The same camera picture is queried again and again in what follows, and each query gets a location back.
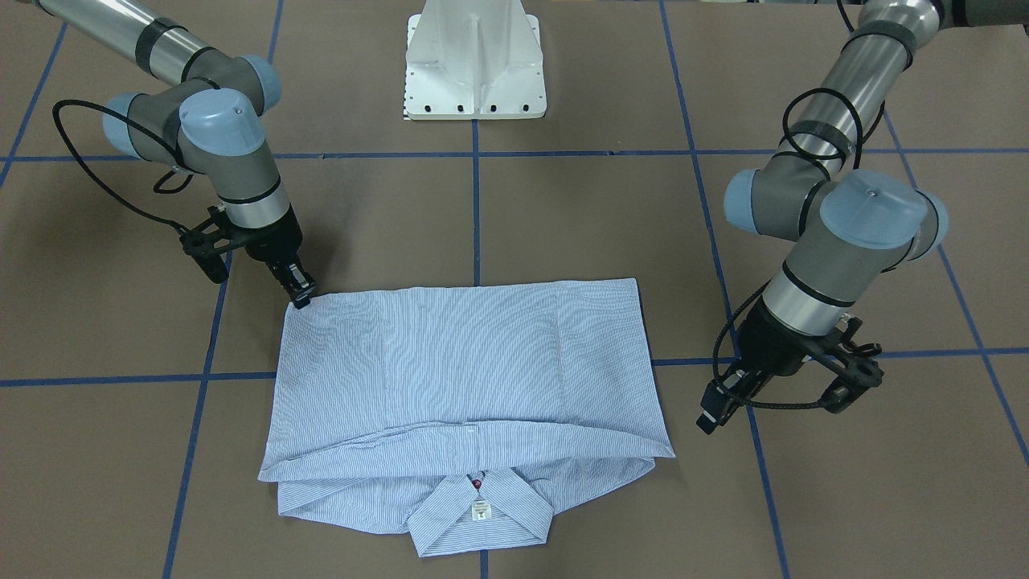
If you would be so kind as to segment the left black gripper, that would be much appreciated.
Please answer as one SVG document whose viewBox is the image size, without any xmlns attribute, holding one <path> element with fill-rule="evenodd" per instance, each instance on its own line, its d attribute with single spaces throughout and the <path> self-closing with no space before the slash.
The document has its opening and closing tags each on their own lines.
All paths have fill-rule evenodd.
<svg viewBox="0 0 1029 579">
<path fill-rule="evenodd" d="M 736 410 L 745 406 L 744 400 L 752 400 L 764 383 L 764 371 L 746 369 L 739 360 L 732 363 L 724 373 L 717 374 L 707 384 L 699 403 L 702 412 L 697 419 L 697 426 L 706 435 L 712 435 L 720 426 L 728 424 Z"/>
</svg>

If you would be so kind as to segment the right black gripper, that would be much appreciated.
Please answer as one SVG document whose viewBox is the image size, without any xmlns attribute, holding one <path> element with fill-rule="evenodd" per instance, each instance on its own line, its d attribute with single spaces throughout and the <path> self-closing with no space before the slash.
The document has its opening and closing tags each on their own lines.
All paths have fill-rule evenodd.
<svg viewBox="0 0 1029 579">
<path fill-rule="evenodd" d="M 299 259 L 299 245 L 276 242 L 261 247 L 261 261 L 288 294 L 294 307 L 301 310 L 311 303 L 316 292 L 316 280 L 305 270 Z"/>
</svg>

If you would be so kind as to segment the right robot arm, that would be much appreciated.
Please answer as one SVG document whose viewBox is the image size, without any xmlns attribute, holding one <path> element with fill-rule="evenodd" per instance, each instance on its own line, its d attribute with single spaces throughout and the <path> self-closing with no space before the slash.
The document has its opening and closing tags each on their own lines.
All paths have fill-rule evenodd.
<svg viewBox="0 0 1029 579">
<path fill-rule="evenodd" d="M 316 283 L 301 267 L 301 227 L 261 120 L 281 99 L 273 66 L 256 55 L 224 55 L 136 1 L 38 7 L 168 85 L 157 95 L 115 96 L 100 112 L 108 142 L 123 154 L 212 183 L 218 203 L 199 226 L 164 220 L 184 253 L 220 285 L 228 279 L 224 254 L 242 248 L 265 264 L 294 307 L 308 305 Z"/>
</svg>

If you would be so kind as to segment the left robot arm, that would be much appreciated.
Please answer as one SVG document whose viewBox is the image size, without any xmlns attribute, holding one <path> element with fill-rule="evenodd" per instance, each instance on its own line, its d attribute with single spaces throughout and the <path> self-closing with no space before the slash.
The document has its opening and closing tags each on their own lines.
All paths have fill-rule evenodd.
<svg viewBox="0 0 1029 579">
<path fill-rule="evenodd" d="M 778 410 L 842 412 L 883 371 L 878 343 L 858 345 L 849 311 L 875 278 L 935 249 L 949 214 L 935 195 L 860 166 L 889 91 L 916 52 L 943 30 L 1026 25 L 1025 1 L 867 1 L 833 69 L 785 111 L 776 153 L 732 177 L 724 215 L 732 226 L 793 242 L 779 270 L 734 313 L 739 358 L 713 367 L 697 426 L 714 433 L 739 408 L 760 407 L 772 378 L 809 360 L 833 373 L 818 400 Z"/>
</svg>

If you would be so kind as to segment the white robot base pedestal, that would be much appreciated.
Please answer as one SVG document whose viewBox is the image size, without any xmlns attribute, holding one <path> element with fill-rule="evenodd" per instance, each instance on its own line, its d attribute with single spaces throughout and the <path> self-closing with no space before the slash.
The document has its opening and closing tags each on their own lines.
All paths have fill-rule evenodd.
<svg viewBox="0 0 1029 579">
<path fill-rule="evenodd" d="M 405 62 L 409 121 L 547 113 L 539 22 L 521 1 L 427 1 L 409 16 Z"/>
</svg>

